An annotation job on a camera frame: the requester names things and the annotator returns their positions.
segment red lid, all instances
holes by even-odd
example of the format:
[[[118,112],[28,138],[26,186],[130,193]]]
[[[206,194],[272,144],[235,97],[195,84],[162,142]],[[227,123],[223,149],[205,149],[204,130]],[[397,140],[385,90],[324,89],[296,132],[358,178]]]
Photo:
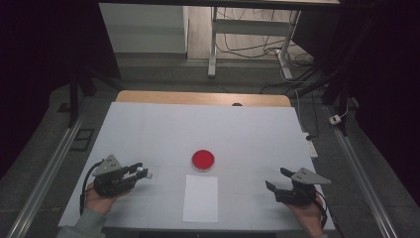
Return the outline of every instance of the red lid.
[[[192,165],[200,172],[208,171],[214,164],[214,156],[209,151],[201,150],[192,156]]]

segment table leg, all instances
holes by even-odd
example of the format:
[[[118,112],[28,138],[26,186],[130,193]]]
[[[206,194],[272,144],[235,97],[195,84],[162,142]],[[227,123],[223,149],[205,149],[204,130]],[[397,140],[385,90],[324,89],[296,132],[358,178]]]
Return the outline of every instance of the table leg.
[[[299,17],[300,11],[292,11],[291,14],[292,16],[290,18],[290,25],[289,25],[287,35],[284,38],[283,46],[281,47],[280,53],[277,54],[278,60],[280,61],[281,70],[283,71],[285,79],[293,78],[290,72],[290,68],[287,65],[285,56],[287,53],[287,48],[290,44],[291,37],[293,36],[294,28],[296,27],[297,18]]]
[[[211,22],[211,46],[208,76],[216,75],[216,29],[217,29],[217,7],[213,8],[213,17]]]

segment wall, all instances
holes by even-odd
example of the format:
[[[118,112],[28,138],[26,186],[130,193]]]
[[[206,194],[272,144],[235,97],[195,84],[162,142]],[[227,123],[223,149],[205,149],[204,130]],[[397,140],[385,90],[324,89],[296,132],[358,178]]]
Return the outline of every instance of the wall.
[[[101,3],[100,9],[115,53],[186,53],[187,7]]]

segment white tabletop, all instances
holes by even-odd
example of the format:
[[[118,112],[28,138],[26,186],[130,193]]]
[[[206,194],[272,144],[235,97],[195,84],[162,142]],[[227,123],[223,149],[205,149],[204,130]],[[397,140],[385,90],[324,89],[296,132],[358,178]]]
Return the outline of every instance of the white tabletop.
[[[209,150],[215,164],[197,172],[191,157]],[[122,166],[144,163],[154,174],[114,204],[106,226],[159,230],[301,229],[267,190],[291,188],[279,169],[315,172],[294,108],[112,103],[59,226],[74,225],[87,171],[113,154]],[[218,222],[183,222],[187,175],[218,179]],[[325,229],[334,229],[331,219]]]

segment red petri dish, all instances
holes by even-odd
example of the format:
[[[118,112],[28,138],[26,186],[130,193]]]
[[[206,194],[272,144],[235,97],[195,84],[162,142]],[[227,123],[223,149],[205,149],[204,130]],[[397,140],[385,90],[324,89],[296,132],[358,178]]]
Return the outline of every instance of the red petri dish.
[[[214,156],[206,150],[197,151],[192,156],[192,165],[199,172],[207,172],[214,164]]]

